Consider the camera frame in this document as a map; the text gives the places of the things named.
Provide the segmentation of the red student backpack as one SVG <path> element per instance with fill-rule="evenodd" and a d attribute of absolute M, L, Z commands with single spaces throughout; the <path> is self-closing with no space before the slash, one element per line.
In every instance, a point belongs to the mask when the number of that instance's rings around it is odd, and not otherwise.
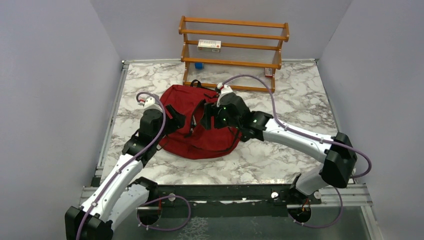
<path fill-rule="evenodd" d="M 190 86 L 174 84 L 169 87 L 160 101 L 184 115 L 185 124 L 183 128 L 167 134 L 159 145 L 171 154 L 192 160 L 230 154 L 239 144 L 241 133 L 230 127 L 205 129 L 200 123 L 205 104 L 214 104 L 217 100 L 218 93 L 203 87 L 198 80 Z"/>

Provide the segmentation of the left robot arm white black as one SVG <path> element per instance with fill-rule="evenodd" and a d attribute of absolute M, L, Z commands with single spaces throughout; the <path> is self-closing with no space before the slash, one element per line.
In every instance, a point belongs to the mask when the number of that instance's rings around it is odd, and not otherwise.
<path fill-rule="evenodd" d="M 145 104 L 139 128 L 112 171 L 87 200 L 65 213 L 66 239 L 110 240 L 136 207 L 155 203 L 157 191 L 132 180 L 155 155 L 161 139 L 183 128 L 185 122 L 186 117 L 171 105 Z"/>

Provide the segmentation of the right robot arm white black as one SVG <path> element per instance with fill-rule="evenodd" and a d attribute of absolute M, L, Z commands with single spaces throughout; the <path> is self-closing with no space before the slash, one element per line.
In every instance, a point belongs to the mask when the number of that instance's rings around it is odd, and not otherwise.
<path fill-rule="evenodd" d="M 296 204 L 326 186 L 346 188 L 357 161 L 347 135 L 339 132 L 331 136 L 289 127 L 271 114 L 251 111 L 235 93 L 205 104 L 200 124 L 207 130 L 235 128 L 243 142 L 257 139 L 278 143 L 320 162 L 321 166 L 299 174 L 293 181 L 288 196 Z"/>

